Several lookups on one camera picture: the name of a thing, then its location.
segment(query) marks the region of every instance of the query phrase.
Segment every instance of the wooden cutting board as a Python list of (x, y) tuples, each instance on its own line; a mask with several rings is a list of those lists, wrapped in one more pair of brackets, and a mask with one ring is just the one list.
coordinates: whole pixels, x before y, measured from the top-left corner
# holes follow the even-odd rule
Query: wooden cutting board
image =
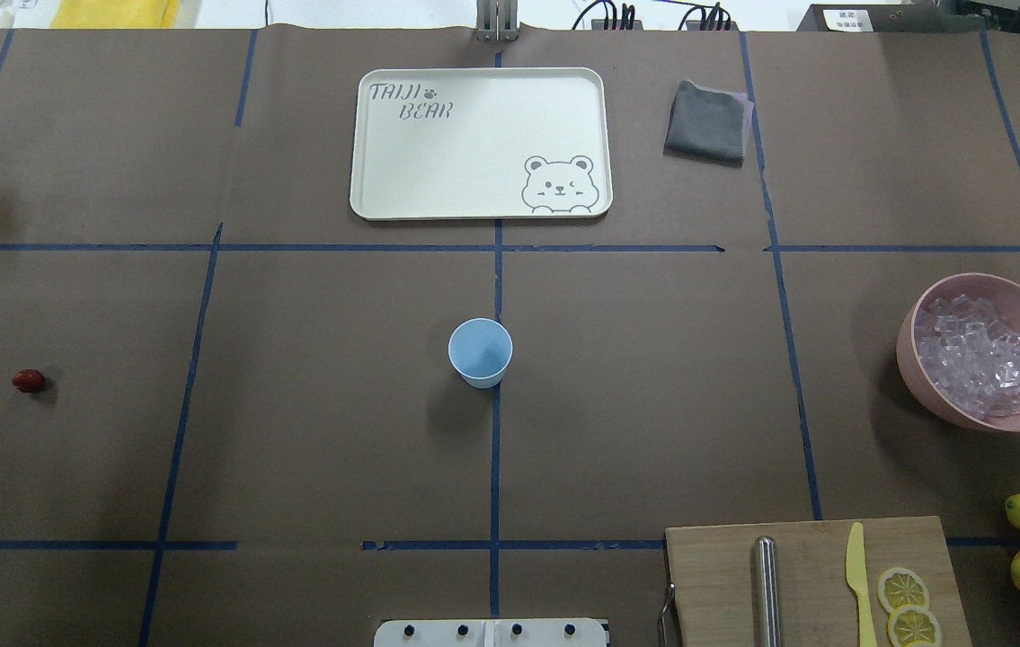
[(776, 541), (785, 647), (858, 646), (858, 600), (846, 584), (846, 545), (854, 520), (865, 525), (865, 564), (879, 647), (891, 643), (876, 583), (892, 566), (912, 568), (925, 581), (941, 643), (971, 647), (937, 516), (666, 529), (683, 646), (756, 644), (751, 564), (753, 541), (761, 536)]

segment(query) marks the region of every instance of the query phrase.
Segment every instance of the bowl of ice cubes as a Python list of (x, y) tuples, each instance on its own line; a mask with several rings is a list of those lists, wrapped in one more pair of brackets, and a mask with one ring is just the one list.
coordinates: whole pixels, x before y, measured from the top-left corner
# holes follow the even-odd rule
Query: bowl of ice cubes
[(905, 316), (897, 365), (954, 426), (1020, 432), (1020, 286), (977, 273), (934, 283)]

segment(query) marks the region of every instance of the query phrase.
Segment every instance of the gray cloth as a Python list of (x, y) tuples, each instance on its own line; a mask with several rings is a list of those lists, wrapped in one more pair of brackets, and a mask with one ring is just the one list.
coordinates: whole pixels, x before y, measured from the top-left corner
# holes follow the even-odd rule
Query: gray cloth
[(665, 147), (708, 159), (743, 161), (748, 109), (752, 103), (734, 94), (682, 81), (669, 111)]

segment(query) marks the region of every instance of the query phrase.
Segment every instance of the bowl rim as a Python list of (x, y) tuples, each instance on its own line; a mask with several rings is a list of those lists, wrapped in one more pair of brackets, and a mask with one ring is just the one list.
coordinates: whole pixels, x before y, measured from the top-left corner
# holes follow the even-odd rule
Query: bowl rim
[(980, 276), (980, 278), (991, 279), (994, 282), (1010, 284), (1010, 286), (1016, 288), (1017, 290), (1020, 290), (1020, 283), (1011, 282), (1010, 279), (1006, 279), (1004, 278), (1004, 276), (987, 275), (985, 273), (985, 271), (962, 271), (962, 273), (960, 275), (946, 276), (946, 278), (940, 279), (939, 282), (933, 283), (932, 286), (929, 286), (927, 288), (927, 290), (921, 292), (921, 296), (917, 298), (915, 303), (913, 303), (913, 310), (909, 312), (910, 316), (909, 343), (913, 353), (913, 361), (915, 361), (915, 363), (917, 364), (918, 371), (921, 371), (921, 374), (925, 376), (925, 382), (927, 382), (929, 388), (932, 389), (933, 392), (936, 393), (938, 396), (940, 396), (940, 399), (944, 400), (946, 404), (948, 404), (949, 407), (953, 409), (958, 415), (961, 415), (961, 417), (965, 417), (966, 420), (969, 420), (974, 426), (977, 426), (978, 429), (985, 429), (989, 431), (1004, 432), (1004, 433), (1020, 433), (1020, 430), (1009, 429), (1009, 427), (994, 426), (993, 422), (987, 421), (990, 420), (990, 418), (992, 418), (993, 420), (1000, 420), (1000, 418), (1002, 417), (986, 417), (985, 420), (980, 420), (980, 418), (973, 417), (969, 413), (965, 413), (965, 410), (959, 408), (959, 406), (957, 406), (952, 400), (949, 400), (949, 396), (947, 396), (945, 392), (941, 392), (940, 389), (937, 389), (937, 386), (933, 385), (932, 380), (928, 379), (929, 374), (925, 371), (925, 365), (921, 364), (921, 356), (918, 355), (917, 353), (917, 328), (915, 327), (915, 325), (913, 325), (913, 320), (916, 320), (917, 312), (921, 311), (921, 306), (924, 305), (925, 298), (928, 297), (930, 294), (932, 294), (934, 290), (937, 290), (937, 288), (940, 287), (942, 284), (953, 282), (953, 280), (955, 279), (967, 278), (967, 276)]

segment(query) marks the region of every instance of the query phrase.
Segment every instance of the blue cup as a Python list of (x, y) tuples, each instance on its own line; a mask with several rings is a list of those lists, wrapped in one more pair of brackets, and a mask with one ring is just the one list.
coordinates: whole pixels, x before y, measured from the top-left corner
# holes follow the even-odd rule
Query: blue cup
[(450, 335), (450, 364), (477, 389), (501, 382), (510, 357), (513, 340), (497, 320), (469, 319)]

